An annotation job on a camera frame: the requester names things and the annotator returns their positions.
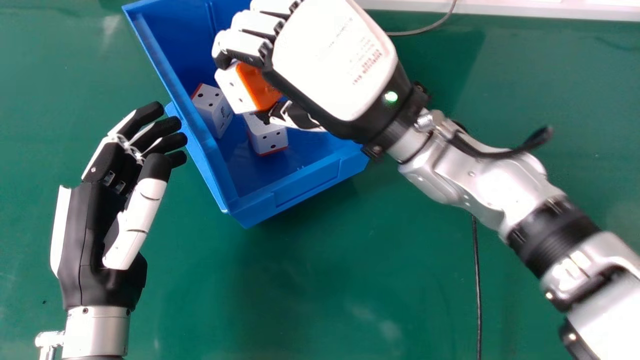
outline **black cable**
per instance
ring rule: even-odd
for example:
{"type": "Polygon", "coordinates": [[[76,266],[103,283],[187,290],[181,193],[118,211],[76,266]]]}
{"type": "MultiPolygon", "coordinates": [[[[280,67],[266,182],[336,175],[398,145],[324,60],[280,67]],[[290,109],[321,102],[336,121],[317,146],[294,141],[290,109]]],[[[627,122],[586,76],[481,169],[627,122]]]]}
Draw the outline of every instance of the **black cable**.
{"type": "Polygon", "coordinates": [[[478,226],[477,219],[471,215],[472,236],[474,241],[474,264],[476,267],[476,307],[477,307],[477,339],[476,339],[476,358],[482,359],[482,295],[480,291],[480,255],[478,251],[478,226]]]}
{"type": "Polygon", "coordinates": [[[390,36],[390,37],[405,37],[405,36],[408,36],[408,35],[418,35],[418,34],[421,34],[421,33],[425,33],[427,31],[431,31],[431,30],[439,27],[440,25],[444,24],[444,22],[447,21],[447,19],[449,19],[449,17],[453,13],[453,10],[455,10],[457,3],[458,3],[458,0],[452,0],[451,8],[442,17],[442,19],[434,22],[433,24],[431,24],[429,26],[425,26],[424,28],[415,29],[415,30],[409,30],[409,31],[388,31],[387,32],[387,36],[390,36]]]}

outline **blue container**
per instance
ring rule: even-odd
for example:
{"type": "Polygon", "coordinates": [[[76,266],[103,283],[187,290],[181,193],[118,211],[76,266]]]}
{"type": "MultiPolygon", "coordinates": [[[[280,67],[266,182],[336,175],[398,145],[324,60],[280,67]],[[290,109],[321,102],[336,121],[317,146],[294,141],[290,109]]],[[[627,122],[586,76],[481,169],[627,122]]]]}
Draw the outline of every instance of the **blue container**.
{"type": "Polygon", "coordinates": [[[191,103],[200,83],[216,86],[213,38],[249,0],[143,0],[123,7],[182,119],[187,150],[218,206],[251,227],[362,170],[360,146],[328,133],[289,130],[289,148],[257,156],[236,116],[221,140],[213,138],[191,103]]]}

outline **dice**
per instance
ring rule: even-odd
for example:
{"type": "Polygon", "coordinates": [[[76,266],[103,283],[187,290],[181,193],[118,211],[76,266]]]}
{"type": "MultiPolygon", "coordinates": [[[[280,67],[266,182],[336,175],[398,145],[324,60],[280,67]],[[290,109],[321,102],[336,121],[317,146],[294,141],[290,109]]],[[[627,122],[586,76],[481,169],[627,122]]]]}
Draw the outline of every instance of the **dice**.
{"type": "Polygon", "coordinates": [[[191,101],[207,123],[213,137],[222,138],[234,118],[234,112],[222,91],[213,86],[200,84],[191,96],[191,101]]]}
{"type": "Polygon", "coordinates": [[[243,114],[249,141],[256,154],[266,156],[289,146],[287,128],[281,125],[265,125],[252,114],[243,114]]]}

